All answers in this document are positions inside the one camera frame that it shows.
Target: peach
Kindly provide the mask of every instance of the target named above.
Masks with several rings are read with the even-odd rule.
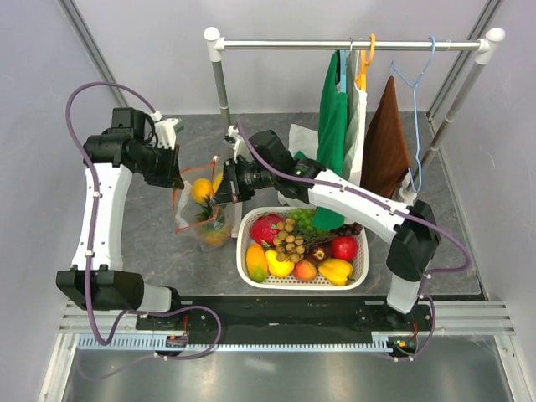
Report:
[[[299,281],[309,282],[317,277],[317,268],[307,260],[301,260],[292,272]]]

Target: white wall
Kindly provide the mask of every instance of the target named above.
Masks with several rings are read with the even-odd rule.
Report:
[[[0,7],[0,395],[37,400],[80,233],[85,176],[64,122],[70,92],[98,76],[55,0]],[[109,125],[111,97],[75,102],[81,136]]]
[[[116,79],[166,113],[219,112],[203,32],[229,39],[463,40],[485,0],[75,0]],[[233,112],[318,111],[329,51],[224,53]],[[435,57],[420,86],[420,109],[432,102],[456,54]],[[391,59],[414,80],[427,52],[379,52],[369,70],[368,108],[375,110]],[[411,92],[397,89],[401,110]]]
[[[505,2],[506,39],[442,147],[484,286],[507,303],[536,375],[536,53],[528,0]]]

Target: dark grapes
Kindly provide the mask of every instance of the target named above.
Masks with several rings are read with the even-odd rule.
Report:
[[[337,236],[357,236],[361,233],[361,230],[363,230],[361,224],[344,224],[340,228],[333,229],[332,233]]]

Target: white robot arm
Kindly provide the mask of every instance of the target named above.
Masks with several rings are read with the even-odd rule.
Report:
[[[252,198],[257,189],[274,187],[287,198],[331,209],[351,222],[360,223],[390,244],[387,266],[393,276],[387,304],[397,312],[409,313],[417,300],[422,276],[436,252],[440,236],[396,212],[435,224],[430,206],[418,201],[415,206],[409,207],[354,186],[311,159],[296,161],[273,131],[257,132],[249,142],[265,162],[288,175],[288,179],[275,175],[254,158],[251,158],[253,162],[245,158],[229,159],[225,162],[224,179],[213,202],[242,202]],[[340,189],[320,182],[336,183]]]
[[[149,138],[144,134],[146,122],[152,128]],[[176,135],[182,129],[179,119],[162,120],[158,112],[146,115],[132,108],[116,108],[112,127],[89,137],[85,143],[100,184],[97,191],[87,167],[80,240],[71,270],[59,271],[56,276],[58,288],[80,308],[85,308],[84,275],[90,266],[92,303],[96,310],[169,311],[173,289],[149,285],[139,274],[123,271],[121,229],[126,194],[134,173],[143,174],[150,185],[183,187],[176,145]],[[98,213],[91,227],[95,197]],[[94,241],[89,250],[91,230]]]
[[[149,116],[132,108],[114,109],[112,127],[99,136],[89,137],[84,145],[100,185],[98,189],[93,188],[93,176],[87,168],[84,222],[78,248],[71,269],[59,271],[56,276],[58,288],[80,308],[85,308],[84,284],[88,268],[91,269],[90,297],[95,310],[167,312],[178,299],[174,289],[148,285],[141,275],[122,270],[121,228],[132,174],[142,174],[149,185],[183,188],[175,143],[176,134],[183,126],[178,119],[160,119],[161,116]],[[150,121],[154,132],[148,140],[143,131],[146,121]],[[357,188],[315,161],[306,158],[295,161],[273,131],[256,133],[249,141],[272,167],[292,177],[339,183],[342,189],[281,179],[251,157],[243,139],[236,132],[233,134],[228,137],[234,137],[236,152],[225,162],[224,178],[213,203],[239,203],[252,198],[257,189],[275,187],[287,198],[331,209],[371,229],[391,244],[387,266],[393,277],[387,303],[397,312],[409,313],[440,238],[437,233],[395,212],[415,214],[435,223],[430,207],[422,202],[408,207]],[[352,189],[387,204],[390,209],[356,196]],[[98,198],[98,214],[92,224],[95,198]],[[95,236],[90,248],[87,239],[91,231]]]

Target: white shopping bag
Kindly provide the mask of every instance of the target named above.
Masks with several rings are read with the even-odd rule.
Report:
[[[288,133],[288,150],[292,156],[301,151],[306,157],[311,159],[317,158],[318,149],[318,133],[309,128],[292,124]],[[299,199],[290,199],[284,197],[277,192],[277,201],[281,205],[289,205],[291,207],[304,208],[307,205]]]
[[[348,129],[344,137],[343,178],[358,186],[363,169],[365,143],[365,118],[367,93],[358,88],[355,77],[358,73],[359,51],[348,52],[346,79],[348,91]]]

